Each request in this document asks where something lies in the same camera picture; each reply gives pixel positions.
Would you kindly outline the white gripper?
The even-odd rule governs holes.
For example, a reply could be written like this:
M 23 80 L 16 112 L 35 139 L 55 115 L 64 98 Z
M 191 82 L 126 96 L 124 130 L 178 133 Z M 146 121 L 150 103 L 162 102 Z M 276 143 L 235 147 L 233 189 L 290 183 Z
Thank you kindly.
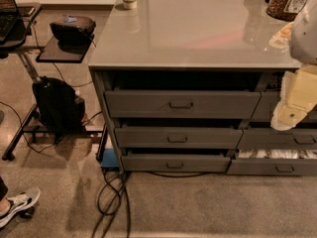
M 287 71 L 281 84 L 270 127 L 277 131 L 294 128 L 317 104 L 317 66 L 304 64 L 296 72 Z

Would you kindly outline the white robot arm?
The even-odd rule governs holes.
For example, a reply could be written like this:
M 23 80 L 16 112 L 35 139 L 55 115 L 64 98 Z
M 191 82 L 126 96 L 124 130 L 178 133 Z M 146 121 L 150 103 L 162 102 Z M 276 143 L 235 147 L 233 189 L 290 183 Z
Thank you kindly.
M 290 56 L 301 62 L 296 72 L 287 71 L 281 84 L 270 127 L 277 131 L 294 128 L 317 104 L 317 0 L 308 0 L 292 23 L 273 35 L 269 44 L 289 47 Z

